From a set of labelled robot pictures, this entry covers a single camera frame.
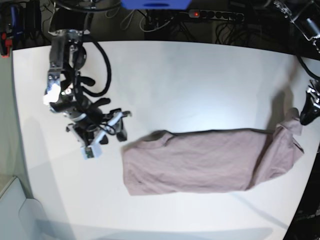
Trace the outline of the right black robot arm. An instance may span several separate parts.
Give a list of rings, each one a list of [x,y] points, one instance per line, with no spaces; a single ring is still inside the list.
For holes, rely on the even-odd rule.
[[[95,13],[116,9],[120,3],[104,8],[99,4],[98,0],[55,0],[48,27],[52,39],[43,102],[51,112],[71,120],[65,130],[71,132],[85,150],[108,144],[108,136],[115,136],[119,142],[126,141],[123,118],[131,114],[120,108],[109,113],[100,109],[111,102],[105,94],[111,85],[112,68],[105,50],[90,35],[90,28]],[[106,83],[100,92],[90,91],[88,88],[95,85],[95,80],[81,75],[87,60],[85,41],[93,43],[106,66]]]

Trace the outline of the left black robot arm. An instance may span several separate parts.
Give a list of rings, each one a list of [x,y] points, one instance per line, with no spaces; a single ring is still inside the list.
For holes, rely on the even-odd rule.
[[[315,0],[272,0],[271,3],[295,26],[317,52],[320,51],[320,6]],[[307,126],[320,116],[320,77],[296,53],[305,72],[311,77],[306,89],[306,101],[300,113],[300,123]]]

